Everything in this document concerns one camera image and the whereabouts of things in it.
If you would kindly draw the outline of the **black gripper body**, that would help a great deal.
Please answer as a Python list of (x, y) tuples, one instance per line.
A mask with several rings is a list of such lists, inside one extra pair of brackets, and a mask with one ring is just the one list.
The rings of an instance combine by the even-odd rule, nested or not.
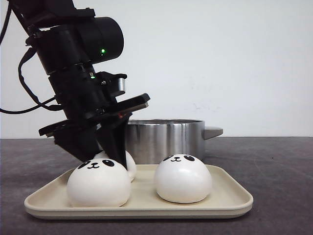
[(76, 128), (93, 126), (110, 117), (124, 116), (148, 106), (150, 97), (147, 93), (118, 102), (116, 97), (102, 90), (96, 74), (92, 67), (77, 65), (49, 76), (56, 101), (67, 119), (40, 129), (41, 136), (52, 136), (53, 132), (67, 125)]

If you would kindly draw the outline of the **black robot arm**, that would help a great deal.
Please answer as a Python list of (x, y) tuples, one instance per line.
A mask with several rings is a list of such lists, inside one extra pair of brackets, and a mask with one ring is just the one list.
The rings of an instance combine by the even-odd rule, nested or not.
[(142, 94), (121, 102), (126, 75), (96, 72), (93, 65), (117, 58), (124, 38), (118, 23), (96, 17), (91, 8), (77, 9), (70, 0), (11, 0), (14, 13), (28, 34), (28, 51), (21, 64), (37, 54), (55, 92), (55, 105), (40, 102), (26, 87), (37, 107), (64, 111), (66, 120), (43, 127), (40, 135), (85, 162), (105, 151), (126, 164), (125, 130), (133, 111), (147, 107)]

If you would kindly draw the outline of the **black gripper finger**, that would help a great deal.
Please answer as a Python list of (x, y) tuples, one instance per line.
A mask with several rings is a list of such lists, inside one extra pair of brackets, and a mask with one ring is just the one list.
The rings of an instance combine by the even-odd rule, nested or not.
[(97, 129), (97, 141), (102, 149), (126, 169), (125, 135), (128, 121), (129, 115), (113, 116), (100, 122), (101, 127)]
[(95, 132), (95, 127), (86, 130), (59, 130), (54, 132), (55, 144), (82, 162), (86, 162), (101, 152)]

